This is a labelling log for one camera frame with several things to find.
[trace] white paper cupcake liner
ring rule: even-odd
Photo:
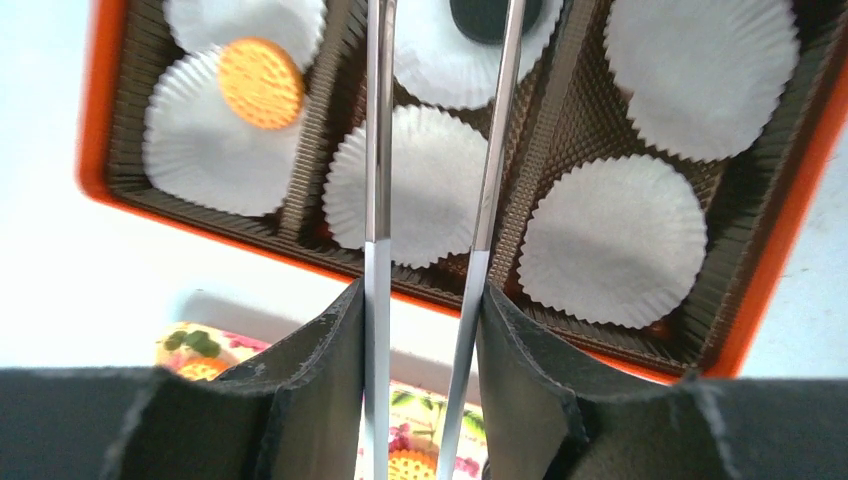
[[[748,149],[798,63],[786,0],[616,0],[606,57],[648,145],[699,161]]]
[[[220,55],[220,48],[189,54],[159,78],[145,112],[144,170],[154,187],[175,197],[264,215],[286,195],[303,114],[281,130],[239,118],[218,89]]]
[[[563,0],[544,0],[536,24],[522,36],[519,81],[542,56],[562,6]],[[495,96],[502,49],[463,35],[451,16],[450,0],[397,2],[395,77],[423,102],[461,109],[485,106]]]
[[[284,48],[301,71],[324,34],[324,0],[166,0],[165,20],[187,52],[262,37]]]
[[[692,187],[661,160],[596,160],[539,202],[519,283],[532,300],[578,319],[646,327],[689,294],[706,232]]]
[[[486,140],[435,108],[392,115],[392,260],[425,267],[469,251],[486,161]],[[344,248],[365,240],[365,128],[345,137],[324,193],[330,232]]]

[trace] green leaf print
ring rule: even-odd
[[[424,408],[426,408],[427,410],[430,410],[431,412],[433,411],[433,401],[432,400],[430,400],[427,397],[419,397],[419,400],[421,401],[421,405],[424,406]]]
[[[402,407],[404,405],[409,405],[409,403],[413,400],[415,400],[415,396],[411,393],[394,392],[392,393],[391,405],[393,407]]]
[[[486,437],[486,429],[483,424],[483,417],[474,413],[466,411],[462,416],[462,424],[465,428],[468,429],[473,435],[481,438]]]
[[[183,343],[195,350],[197,350],[197,345],[207,341],[209,341],[209,334],[203,330],[195,330],[183,338]]]
[[[205,341],[195,343],[192,348],[197,353],[207,358],[217,358],[221,354],[221,345],[208,338]]]
[[[173,352],[174,350],[180,348],[183,344],[183,340],[185,340],[186,332],[185,330],[177,330],[172,333],[167,340],[163,342],[163,346],[165,350],[169,352]]]

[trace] orange cookie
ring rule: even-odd
[[[424,453],[398,450],[389,454],[389,480],[432,480],[436,460]]]
[[[230,368],[227,362],[217,358],[192,358],[177,370],[177,374],[189,380],[214,380],[215,377]]]
[[[303,109],[300,70],[285,50],[262,38],[242,38],[224,49],[218,85],[227,105],[262,129],[291,125]]]

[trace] black felt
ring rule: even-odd
[[[846,381],[664,387],[582,353],[496,288],[480,321],[494,480],[848,478]]]
[[[539,20],[543,0],[525,0],[524,23],[526,34]],[[509,0],[450,0],[451,15],[463,35],[486,45],[503,43]]]
[[[153,368],[0,371],[0,479],[353,478],[363,305],[357,281],[214,382]]]

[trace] floral patterned box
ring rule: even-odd
[[[196,323],[168,327],[156,342],[155,364],[192,380],[212,380],[270,344]]]
[[[170,325],[156,342],[156,365],[192,380],[212,380],[224,370],[262,352],[270,345],[205,325]],[[392,382],[390,404],[390,478],[435,479],[447,399]],[[454,480],[478,480],[486,461],[486,434],[479,407],[466,405]],[[354,480],[366,480],[360,447]],[[415,470],[417,476],[405,475]]]
[[[391,385],[389,419],[389,478],[436,478],[436,459],[444,427],[447,398],[397,382]],[[482,478],[483,464],[487,458],[486,433],[483,414],[479,407],[466,405],[462,431],[457,450],[454,480]],[[355,480],[366,480],[363,475],[364,451],[359,449],[359,462]],[[419,476],[403,476],[406,468],[419,468]]]

